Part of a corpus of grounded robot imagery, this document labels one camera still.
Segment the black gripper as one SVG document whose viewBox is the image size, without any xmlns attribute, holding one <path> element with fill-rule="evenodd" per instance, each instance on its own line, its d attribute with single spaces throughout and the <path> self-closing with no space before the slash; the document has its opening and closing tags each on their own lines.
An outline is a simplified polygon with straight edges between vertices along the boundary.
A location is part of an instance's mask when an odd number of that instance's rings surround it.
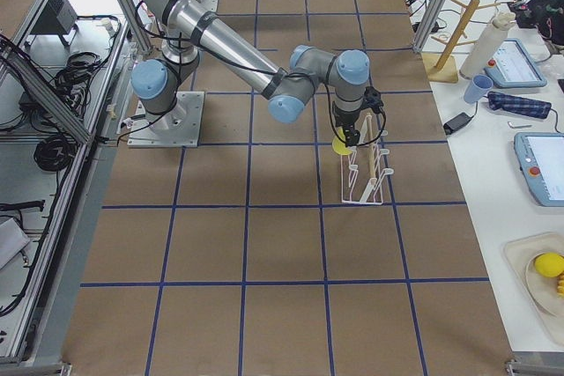
<svg viewBox="0 0 564 376">
<path fill-rule="evenodd" d="M 345 146 L 357 146 L 360 142 L 360 132 L 355 128 L 360 118 L 360 110 L 346 111 L 341 109 L 336 102 L 332 103 L 332 114 L 335 125 L 341 127 L 345 134 Z"/>
</svg>

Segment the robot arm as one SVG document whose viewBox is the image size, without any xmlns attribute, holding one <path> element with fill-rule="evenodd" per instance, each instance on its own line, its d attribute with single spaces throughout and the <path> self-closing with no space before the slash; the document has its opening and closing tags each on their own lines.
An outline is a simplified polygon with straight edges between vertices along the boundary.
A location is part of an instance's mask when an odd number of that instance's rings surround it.
<svg viewBox="0 0 564 376">
<path fill-rule="evenodd" d="M 143 0 L 155 18 L 180 33 L 179 42 L 201 48 L 223 62 L 268 101 L 271 116 L 283 123 L 295 122 L 319 85 L 334 88 L 337 95 L 330 112 L 341 142 L 353 147 L 360 142 L 355 123 L 367 108 L 370 61 L 360 50 L 338 55 L 300 45 L 284 70 L 244 40 L 200 0 Z"/>
</svg>

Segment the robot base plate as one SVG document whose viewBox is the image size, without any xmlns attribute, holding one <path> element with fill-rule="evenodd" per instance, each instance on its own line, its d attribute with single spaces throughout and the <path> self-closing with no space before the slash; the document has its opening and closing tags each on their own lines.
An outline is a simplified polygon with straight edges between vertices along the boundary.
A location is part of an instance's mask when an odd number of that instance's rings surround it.
<svg viewBox="0 0 564 376">
<path fill-rule="evenodd" d="M 157 116 L 146 114 L 145 107 L 139 100 L 137 113 L 144 114 L 145 117 L 133 123 L 127 145 L 131 148 L 197 147 L 204 98 L 205 92 L 178 92 L 175 108 L 148 128 L 145 126 L 155 121 Z"/>
</svg>

